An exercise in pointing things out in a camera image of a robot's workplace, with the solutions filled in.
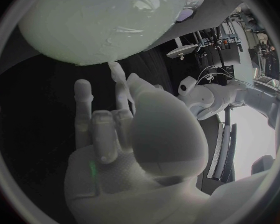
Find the white ball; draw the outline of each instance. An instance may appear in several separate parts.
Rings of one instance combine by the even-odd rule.
[[[78,65],[124,59],[153,44],[186,0],[39,0],[19,23],[28,43]]]

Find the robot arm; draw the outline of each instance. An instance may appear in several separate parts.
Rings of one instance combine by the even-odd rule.
[[[230,104],[236,107],[247,105],[265,115],[268,118],[268,125],[275,128],[279,98],[247,88],[239,81],[231,81],[226,86],[217,84],[197,86],[194,78],[187,77],[181,81],[178,92],[178,98],[198,120],[207,119]]]

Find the large white sphere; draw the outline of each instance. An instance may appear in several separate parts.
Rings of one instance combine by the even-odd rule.
[[[138,53],[175,22],[186,0],[39,0],[19,28],[36,50],[78,65]]]

